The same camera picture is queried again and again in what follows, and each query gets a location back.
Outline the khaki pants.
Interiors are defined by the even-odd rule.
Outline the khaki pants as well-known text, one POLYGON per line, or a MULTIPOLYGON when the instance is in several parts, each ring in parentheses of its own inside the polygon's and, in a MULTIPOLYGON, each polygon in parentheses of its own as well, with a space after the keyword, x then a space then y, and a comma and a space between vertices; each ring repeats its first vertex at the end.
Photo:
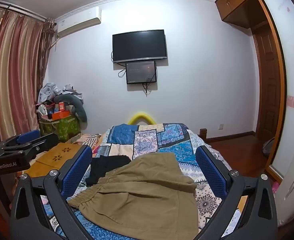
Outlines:
POLYGON ((194 239, 197 185, 173 153, 148 153, 68 200, 92 223, 136 239, 194 239))

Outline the black folded garment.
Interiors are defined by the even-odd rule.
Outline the black folded garment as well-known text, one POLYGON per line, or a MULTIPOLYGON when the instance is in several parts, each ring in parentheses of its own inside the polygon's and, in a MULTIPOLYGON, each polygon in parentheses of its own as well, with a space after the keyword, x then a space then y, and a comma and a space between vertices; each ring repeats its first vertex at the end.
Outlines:
POLYGON ((88 178, 86 178, 87 187, 98 183, 101 177, 104 177, 107 172, 125 166, 131 162, 131 159, 126 155, 112 155, 100 156, 93 158, 91 161, 91 171, 88 178))

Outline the wooden lap table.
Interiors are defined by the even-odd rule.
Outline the wooden lap table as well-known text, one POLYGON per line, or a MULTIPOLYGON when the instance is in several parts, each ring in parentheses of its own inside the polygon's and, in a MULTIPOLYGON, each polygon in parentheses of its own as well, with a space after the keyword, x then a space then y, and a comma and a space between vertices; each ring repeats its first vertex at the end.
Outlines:
POLYGON ((81 145, 78 144, 58 143, 49 151, 37 156, 24 173, 31 178, 46 176, 51 170, 59 170, 67 160, 75 156, 80 148, 81 145))

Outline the green storage bag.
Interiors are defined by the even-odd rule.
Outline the green storage bag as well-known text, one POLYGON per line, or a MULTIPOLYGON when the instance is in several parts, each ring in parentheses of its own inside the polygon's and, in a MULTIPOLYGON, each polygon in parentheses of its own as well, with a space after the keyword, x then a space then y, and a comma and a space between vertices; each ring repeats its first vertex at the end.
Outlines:
POLYGON ((39 128, 42 136, 54 133, 61 142, 67 142, 80 133, 79 121, 74 115, 55 121, 40 120, 39 128))

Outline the orange box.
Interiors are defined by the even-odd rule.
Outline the orange box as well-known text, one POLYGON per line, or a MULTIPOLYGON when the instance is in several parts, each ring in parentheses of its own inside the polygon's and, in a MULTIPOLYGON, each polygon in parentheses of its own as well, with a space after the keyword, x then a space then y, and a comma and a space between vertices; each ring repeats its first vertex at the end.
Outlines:
POLYGON ((70 115, 71 115, 70 111, 58 111, 52 114, 52 120, 55 121, 55 120, 63 119, 70 115))

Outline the pile of grey clothes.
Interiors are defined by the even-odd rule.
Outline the pile of grey clothes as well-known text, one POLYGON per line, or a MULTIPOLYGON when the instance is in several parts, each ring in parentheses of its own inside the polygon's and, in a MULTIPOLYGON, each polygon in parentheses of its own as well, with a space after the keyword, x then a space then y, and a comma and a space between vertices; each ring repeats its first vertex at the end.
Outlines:
POLYGON ((53 100, 55 96, 58 95, 74 95, 78 98, 82 103, 84 103, 84 99, 82 93, 77 92, 73 86, 70 84, 63 86, 60 89, 55 83, 47 83, 42 87, 39 91, 38 95, 38 103, 43 103, 45 101, 53 100))

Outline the blue patchwork bed quilt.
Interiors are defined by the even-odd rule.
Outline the blue patchwork bed quilt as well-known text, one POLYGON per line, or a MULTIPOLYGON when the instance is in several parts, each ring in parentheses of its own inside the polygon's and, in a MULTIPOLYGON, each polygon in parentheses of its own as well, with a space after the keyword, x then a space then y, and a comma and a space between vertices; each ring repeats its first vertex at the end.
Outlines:
POLYGON ((93 135, 82 135, 79 141, 83 145, 96 146, 94 160, 101 156, 126 155, 135 159, 143 154, 154 152, 172 152, 175 154, 182 173, 197 184, 196 203, 198 209, 198 229, 202 230, 221 204, 212 192, 208 181, 196 162, 196 150, 205 146, 211 154, 228 169, 231 167, 219 151, 206 144, 203 139, 189 130, 184 124, 169 123, 157 125, 121 124, 108 129, 100 139, 93 135))

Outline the pink striped curtain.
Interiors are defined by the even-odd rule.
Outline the pink striped curtain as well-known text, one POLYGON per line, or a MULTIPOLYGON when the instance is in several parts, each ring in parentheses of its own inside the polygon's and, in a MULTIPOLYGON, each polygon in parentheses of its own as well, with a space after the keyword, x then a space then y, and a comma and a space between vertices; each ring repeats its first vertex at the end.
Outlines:
POLYGON ((0 8, 0 140, 38 128, 35 107, 53 37, 52 19, 0 8))

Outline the wooden door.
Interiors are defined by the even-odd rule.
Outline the wooden door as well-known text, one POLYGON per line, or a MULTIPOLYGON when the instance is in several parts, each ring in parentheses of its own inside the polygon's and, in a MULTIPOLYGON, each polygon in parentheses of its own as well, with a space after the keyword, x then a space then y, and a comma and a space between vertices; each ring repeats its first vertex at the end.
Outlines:
POLYGON ((259 113, 256 135, 261 142, 266 142, 275 136, 278 126, 281 95, 278 53, 267 21, 251 30, 259 70, 259 113))

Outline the white air conditioner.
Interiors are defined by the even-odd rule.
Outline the white air conditioner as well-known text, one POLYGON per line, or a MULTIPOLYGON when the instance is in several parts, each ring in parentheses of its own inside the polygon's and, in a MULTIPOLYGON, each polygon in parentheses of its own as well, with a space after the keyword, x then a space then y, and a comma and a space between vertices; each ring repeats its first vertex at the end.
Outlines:
POLYGON ((101 24, 101 9, 92 7, 59 21, 58 38, 76 33, 77 31, 101 24))

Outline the wooden overhead cabinet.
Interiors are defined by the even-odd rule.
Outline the wooden overhead cabinet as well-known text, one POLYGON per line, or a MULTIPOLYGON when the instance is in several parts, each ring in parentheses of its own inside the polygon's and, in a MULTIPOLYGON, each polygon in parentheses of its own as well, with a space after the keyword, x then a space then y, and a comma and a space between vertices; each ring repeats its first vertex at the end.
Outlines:
POLYGON ((222 21, 245 29, 267 20, 260 0, 215 0, 222 21))

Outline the wooden bed post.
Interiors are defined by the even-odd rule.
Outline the wooden bed post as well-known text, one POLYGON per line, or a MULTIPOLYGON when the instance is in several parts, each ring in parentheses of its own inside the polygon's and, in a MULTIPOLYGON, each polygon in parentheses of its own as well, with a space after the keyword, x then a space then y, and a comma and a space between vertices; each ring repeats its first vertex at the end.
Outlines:
POLYGON ((200 138, 202 138, 203 140, 206 140, 207 138, 207 129, 206 128, 201 128, 199 130, 199 135, 200 138))

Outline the yellow curved bed rail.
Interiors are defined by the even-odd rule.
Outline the yellow curved bed rail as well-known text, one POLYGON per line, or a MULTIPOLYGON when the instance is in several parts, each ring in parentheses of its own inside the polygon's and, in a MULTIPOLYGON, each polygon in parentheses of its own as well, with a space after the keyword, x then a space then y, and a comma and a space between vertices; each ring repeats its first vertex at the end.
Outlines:
POLYGON ((143 120, 148 125, 155 125, 156 124, 155 120, 150 115, 148 115, 145 112, 138 112, 138 113, 136 113, 135 115, 133 115, 131 117, 131 119, 128 121, 127 124, 128 125, 135 125, 138 122, 140 122, 140 120, 143 120))

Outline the small wall monitor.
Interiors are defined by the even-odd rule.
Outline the small wall monitor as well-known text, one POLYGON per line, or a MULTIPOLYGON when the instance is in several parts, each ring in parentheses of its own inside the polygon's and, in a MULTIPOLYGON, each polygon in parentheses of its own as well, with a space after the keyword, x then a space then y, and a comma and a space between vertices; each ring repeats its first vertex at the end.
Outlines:
POLYGON ((137 61, 126 63, 126 83, 142 84, 157 82, 155 61, 137 61))

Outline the large wall television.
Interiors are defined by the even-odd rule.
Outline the large wall television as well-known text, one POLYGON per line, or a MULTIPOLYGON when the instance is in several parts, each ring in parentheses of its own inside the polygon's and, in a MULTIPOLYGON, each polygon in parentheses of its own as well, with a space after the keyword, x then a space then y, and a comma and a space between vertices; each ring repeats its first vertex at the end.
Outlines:
POLYGON ((115 63, 167 59, 164 30, 113 34, 112 59, 115 63))

